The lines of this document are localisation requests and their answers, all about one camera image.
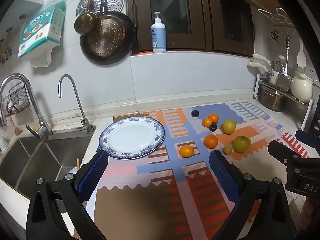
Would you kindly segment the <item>blue white patterned plate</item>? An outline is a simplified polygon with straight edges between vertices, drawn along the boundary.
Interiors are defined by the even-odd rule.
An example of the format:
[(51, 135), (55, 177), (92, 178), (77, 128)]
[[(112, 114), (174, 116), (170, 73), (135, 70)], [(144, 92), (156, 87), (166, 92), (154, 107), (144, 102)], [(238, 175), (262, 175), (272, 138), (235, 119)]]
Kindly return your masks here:
[(99, 137), (99, 148), (111, 158), (131, 160), (152, 153), (164, 139), (165, 129), (159, 121), (133, 116), (105, 128)]

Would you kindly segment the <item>stainless steel sink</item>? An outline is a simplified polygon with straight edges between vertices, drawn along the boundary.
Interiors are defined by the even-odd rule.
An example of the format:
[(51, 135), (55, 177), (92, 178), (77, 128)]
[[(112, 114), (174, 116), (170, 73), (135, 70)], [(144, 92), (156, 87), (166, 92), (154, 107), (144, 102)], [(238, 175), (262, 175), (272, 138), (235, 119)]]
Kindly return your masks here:
[(56, 133), (50, 139), (18, 138), (1, 162), (1, 179), (31, 198), (36, 180), (62, 179), (83, 160), (92, 135), (83, 131)]

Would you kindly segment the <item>cream handled pan upper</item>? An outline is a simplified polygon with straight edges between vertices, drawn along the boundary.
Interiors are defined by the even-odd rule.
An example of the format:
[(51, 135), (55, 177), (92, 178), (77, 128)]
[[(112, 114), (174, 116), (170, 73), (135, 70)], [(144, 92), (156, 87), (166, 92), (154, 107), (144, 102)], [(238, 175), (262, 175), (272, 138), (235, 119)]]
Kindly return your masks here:
[(284, 57), (283, 55), (278, 56), (278, 61), (270, 61), (266, 57), (264, 57), (263, 55), (260, 55), (260, 54), (253, 54), (252, 57), (255, 60), (260, 60), (260, 61), (265, 62), (267, 64), (267, 66), (266, 66), (267, 72), (269, 72), (269, 73), (274, 70), (276, 72), (284, 71), (286, 57)]

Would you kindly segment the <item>green apple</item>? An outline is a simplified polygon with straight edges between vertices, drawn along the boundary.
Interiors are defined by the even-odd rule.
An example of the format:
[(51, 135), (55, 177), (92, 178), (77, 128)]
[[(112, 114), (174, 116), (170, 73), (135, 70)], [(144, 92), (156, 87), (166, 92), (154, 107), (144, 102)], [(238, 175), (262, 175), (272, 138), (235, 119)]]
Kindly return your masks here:
[(251, 145), (251, 140), (245, 136), (237, 136), (232, 143), (233, 150), (237, 153), (244, 153)]

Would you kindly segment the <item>small orange back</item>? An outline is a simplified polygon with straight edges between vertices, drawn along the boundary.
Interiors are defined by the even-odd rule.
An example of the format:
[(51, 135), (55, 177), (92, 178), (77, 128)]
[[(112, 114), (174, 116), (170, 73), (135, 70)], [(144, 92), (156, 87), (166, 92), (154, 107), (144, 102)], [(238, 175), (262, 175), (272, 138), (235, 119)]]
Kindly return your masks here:
[(219, 122), (219, 116), (215, 113), (210, 114), (208, 118), (212, 121), (213, 124), (217, 124)]

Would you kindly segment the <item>large chrome kitchen faucet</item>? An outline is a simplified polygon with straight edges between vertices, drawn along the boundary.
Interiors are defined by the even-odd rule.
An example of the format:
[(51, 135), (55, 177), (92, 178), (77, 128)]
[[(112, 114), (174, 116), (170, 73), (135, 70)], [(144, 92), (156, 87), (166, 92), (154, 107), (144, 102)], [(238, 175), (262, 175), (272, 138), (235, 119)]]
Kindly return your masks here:
[[(3, 91), (10, 81), (19, 80), (22, 85), (15, 91), (9, 94), (8, 99), (3, 99)], [(42, 115), (40, 108), (35, 100), (35, 96), (28, 78), (20, 73), (14, 73), (6, 77), (1, 83), (1, 127), (7, 125), (7, 117), (20, 113), (32, 105), (39, 121), (39, 128), (33, 129), (26, 125), (27, 130), (37, 139), (45, 137), (49, 139), (53, 132), (49, 127), (47, 120)]]

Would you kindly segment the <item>white pump soap bottle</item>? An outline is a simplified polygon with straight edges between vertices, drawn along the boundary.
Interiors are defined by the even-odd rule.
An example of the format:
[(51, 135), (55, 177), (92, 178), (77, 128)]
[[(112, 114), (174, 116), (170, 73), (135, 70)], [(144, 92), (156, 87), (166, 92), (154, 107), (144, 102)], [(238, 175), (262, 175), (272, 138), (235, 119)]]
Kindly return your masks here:
[(160, 18), (160, 11), (155, 12), (154, 23), (151, 26), (152, 51), (164, 53), (167, 51), (166, 27)]

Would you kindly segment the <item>small yellow-brown fruit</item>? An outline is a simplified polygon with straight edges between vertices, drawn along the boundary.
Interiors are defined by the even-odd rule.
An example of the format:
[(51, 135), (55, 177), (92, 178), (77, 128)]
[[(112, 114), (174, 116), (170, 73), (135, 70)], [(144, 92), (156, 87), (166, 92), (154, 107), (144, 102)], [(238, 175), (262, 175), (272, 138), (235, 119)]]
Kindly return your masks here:
[(233, 151), (233, 148), (231, 145), (226, 145), (224, 148), (223, 148), (223, 152), (225, 155), (230, 155)]

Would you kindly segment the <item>round orange tangerine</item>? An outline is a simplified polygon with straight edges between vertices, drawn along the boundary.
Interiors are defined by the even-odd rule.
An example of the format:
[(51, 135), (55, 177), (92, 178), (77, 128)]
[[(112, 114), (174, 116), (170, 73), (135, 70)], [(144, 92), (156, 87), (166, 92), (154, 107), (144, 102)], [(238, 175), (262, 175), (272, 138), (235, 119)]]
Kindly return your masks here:
[(218, 143), (219, 143), (218, 138), (213, 134), (207, 135), (203, 140), (204, 146), (210, 149), (216, 148)]

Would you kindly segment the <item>oval orange kumquat fruit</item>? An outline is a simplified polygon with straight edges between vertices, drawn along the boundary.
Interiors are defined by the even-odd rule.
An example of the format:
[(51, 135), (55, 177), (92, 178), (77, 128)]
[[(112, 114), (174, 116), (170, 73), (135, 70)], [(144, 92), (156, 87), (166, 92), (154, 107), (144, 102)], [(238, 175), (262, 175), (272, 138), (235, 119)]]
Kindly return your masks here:
[(191, 147), (189, 145), (182, 146), (179, 149), (179, 155), (182, 158), (190, 158), (190, 157), (192, 157), (194, 155), (194, 149), (193, 149), (193, 147)]

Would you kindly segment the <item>dark plum near oranges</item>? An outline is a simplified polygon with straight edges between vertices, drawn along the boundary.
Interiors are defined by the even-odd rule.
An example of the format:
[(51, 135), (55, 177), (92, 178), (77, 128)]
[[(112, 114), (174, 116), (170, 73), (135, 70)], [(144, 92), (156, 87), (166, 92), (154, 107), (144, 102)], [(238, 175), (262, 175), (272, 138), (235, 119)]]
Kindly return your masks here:
[(212, 123), (212, 124), (209, 126), (209, 130), (212, 131), (212, 132), (215, 132), (215, 131), (217, 130), (217, 124)]

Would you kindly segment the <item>black scissors on wall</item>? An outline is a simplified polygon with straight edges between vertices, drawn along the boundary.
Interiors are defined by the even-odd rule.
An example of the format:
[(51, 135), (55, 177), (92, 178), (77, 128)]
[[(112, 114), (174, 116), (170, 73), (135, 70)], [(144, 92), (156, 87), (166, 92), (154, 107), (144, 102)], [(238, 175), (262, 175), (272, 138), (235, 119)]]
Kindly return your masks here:
[(271, 38), (276, 42), (277, 47), (280, 47), (280, 43), (279, 43), (279, 34), (276, 31), (276, 29), (274, 29), (273, 31), (270, 32), (270, 36)]

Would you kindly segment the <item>cream handled pan lower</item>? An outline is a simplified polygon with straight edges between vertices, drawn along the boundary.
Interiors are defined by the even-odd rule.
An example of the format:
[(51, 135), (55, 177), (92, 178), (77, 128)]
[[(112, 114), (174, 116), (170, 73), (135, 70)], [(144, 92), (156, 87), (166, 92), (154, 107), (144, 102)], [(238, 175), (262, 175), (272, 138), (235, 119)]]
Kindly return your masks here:
[(260, 63), (257, 62), (250, 62), (248, 64), (249, 67), (252, 68), (259, 68), (263, 71), (263, 74), (265, 74), (267, 76), (267, 81), (268, 83), (272, 84), (272, 85), (276, 85), (276, 78), (279, 74), (279, 72), (276, 72), (272, 69), (272, 67), (266, 67)]

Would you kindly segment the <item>white rice spoon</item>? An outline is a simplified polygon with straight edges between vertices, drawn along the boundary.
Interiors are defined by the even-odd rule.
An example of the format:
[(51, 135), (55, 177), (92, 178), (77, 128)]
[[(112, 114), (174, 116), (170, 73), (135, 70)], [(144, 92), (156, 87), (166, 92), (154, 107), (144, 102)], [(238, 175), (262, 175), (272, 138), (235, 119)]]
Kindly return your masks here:
[(299, 39), (299, 52), (297, 54), (297, 65), (299, 68), (306, 67), (306, 56), (304, 54), (303, 41)]

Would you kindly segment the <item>black frying pan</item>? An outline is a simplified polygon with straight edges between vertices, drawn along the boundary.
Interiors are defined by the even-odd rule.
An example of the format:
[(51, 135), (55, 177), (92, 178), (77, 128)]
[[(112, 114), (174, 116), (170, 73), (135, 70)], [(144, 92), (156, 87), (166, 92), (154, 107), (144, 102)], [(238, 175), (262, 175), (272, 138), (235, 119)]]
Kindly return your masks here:
[(95, 31), (80, 36), (85, 57), (99, 65), (121, 61), (132, 49), (136, 28), (122, 12), (110, 11), (107, 0), (100, 1), (99, 24)]

